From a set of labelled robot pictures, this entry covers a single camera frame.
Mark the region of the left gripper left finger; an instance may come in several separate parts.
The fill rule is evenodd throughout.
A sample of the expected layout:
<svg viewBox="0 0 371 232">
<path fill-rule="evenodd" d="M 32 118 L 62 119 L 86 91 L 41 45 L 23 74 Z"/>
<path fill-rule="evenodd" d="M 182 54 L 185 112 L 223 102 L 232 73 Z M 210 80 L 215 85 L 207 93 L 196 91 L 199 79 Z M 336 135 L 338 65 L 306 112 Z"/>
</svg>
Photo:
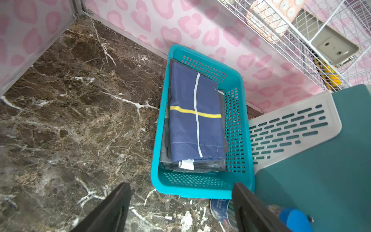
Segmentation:
<svg viewBox="0 0 371 232">
<path fill-rule="evenodd" d="M 131 200 L 129 183 L 121 183 L 105 198 L 73 232 L 124 231 Z"/>
</svg>

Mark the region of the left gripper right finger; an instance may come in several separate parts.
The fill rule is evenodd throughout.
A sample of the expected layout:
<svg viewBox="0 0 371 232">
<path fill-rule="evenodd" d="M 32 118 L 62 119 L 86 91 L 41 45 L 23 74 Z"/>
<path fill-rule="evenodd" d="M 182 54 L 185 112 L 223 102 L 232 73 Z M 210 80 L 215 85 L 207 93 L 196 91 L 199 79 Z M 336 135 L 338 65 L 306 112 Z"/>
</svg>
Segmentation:
<svg viewBox="0 0 371 232">
<path fill-rule="evenodd" d="M 290 229 L 269 211 L 243 183 L 235 183 L 232 200 L 240 232 L 289 232 Z"/>
</svg>

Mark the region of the teal plastic basket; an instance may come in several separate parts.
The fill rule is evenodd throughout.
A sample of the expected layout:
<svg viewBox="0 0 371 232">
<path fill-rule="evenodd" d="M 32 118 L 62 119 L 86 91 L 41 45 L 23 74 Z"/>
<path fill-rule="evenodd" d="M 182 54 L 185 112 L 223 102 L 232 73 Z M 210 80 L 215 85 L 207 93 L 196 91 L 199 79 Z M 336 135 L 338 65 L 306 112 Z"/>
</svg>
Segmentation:
<svg viewBox="0 0 371 232">
<path fill-rule="evenodd" d="M 179 173 L 159 167 L 165 111 L 170 86 L 171 60 L 204 74 L 215 81 L 225 92 L 225 132 L 230 151 L 226 154 L 225 172 Z M 231 199 L 235 183 L 243 183 L 249 190 L 255 189 L 252 148 L 249 133 L 245 91 L 241 75 L 231 67 L 200 52 L 174 44 L 168 52 L 163 91 L 154 143 L 151 182 L 162 194 L 183 198 Z"/>
</svg>

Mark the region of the blue lid pencil jar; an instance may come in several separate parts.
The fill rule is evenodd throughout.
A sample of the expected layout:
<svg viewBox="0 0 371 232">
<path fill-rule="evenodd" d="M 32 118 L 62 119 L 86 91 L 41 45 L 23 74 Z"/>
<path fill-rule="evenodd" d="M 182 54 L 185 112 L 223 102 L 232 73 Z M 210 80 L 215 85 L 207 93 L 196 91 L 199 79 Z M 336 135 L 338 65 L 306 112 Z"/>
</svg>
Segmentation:
<svg viewBox="0 0 371 232">
<path fill-rule="evenodd" d="M 276 215 L 293 232 L 312 232 L 313 220 L 308 218 L 298 209 L 281 207 L 278 205 L 267 205 L 269 211 Z M 210 211 L 212 216 L 222 225 L 237 230 L 237 219 L 235 216 L 233 201 L 229 199 L 211 199 Z"/>
</svg>

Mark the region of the white desktop file organizer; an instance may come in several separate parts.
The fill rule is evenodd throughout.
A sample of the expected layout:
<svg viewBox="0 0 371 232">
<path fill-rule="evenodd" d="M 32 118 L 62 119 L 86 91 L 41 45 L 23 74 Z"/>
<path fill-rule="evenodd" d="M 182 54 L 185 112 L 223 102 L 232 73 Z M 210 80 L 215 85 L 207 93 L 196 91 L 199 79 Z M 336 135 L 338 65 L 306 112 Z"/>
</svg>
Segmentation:
<svg viewBox="0 0 371 232">
<path fill-rule="evenodd" d="M 342 123 L 332 94 L 293 103 L 249 121 L 254 171 L 336 137 Z"/>
</svg>

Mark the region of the green folder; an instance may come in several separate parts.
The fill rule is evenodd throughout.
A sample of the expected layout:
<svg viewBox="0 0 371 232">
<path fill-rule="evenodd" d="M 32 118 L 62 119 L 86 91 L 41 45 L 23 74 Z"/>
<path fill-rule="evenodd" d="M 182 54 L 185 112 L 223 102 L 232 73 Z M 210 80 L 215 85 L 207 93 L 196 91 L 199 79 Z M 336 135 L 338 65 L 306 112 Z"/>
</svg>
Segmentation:
<svg viewBox="0 0 371 232">
<path fill-rule="evenodd" d="M 299 209 L 316 232 L 371 229 L 371 88 L 333 95 L 341 132 L 333 139 L 258 171 L 256 196 Z"/>
</svg>

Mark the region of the yellow utility knife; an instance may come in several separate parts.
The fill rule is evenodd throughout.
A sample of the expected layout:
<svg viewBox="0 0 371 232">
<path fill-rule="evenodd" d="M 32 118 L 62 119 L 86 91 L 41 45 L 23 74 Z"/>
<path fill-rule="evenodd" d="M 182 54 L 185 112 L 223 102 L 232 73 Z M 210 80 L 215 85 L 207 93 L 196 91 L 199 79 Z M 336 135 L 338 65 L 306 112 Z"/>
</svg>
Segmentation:
<svg viewBox="0 0 371 232">
<path fill-rule="evenodd" d="M 341 90 L 342 81 L 339 75 L 322 59 L 314 58 L 314 64 L 317 67 L 317 71 L 324 83 L 326 89 L 336 92 Z"/>
</svg>

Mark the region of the grey stapler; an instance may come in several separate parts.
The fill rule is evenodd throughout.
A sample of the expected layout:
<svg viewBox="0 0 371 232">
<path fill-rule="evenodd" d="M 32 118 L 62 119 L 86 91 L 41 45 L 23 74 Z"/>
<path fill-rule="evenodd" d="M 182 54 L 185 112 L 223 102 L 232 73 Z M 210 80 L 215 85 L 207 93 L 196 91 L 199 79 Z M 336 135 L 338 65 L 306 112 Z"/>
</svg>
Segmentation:
<svg viewBox="0 0 371 232">
<path fill-rule="evenodd" d="M 348 63 L 359 51 L 357 45 L 328 25 L 323 27 L 322 21 L 304 9 L 299 11 L 293 25 L 335 67 Z"/>
</svg>

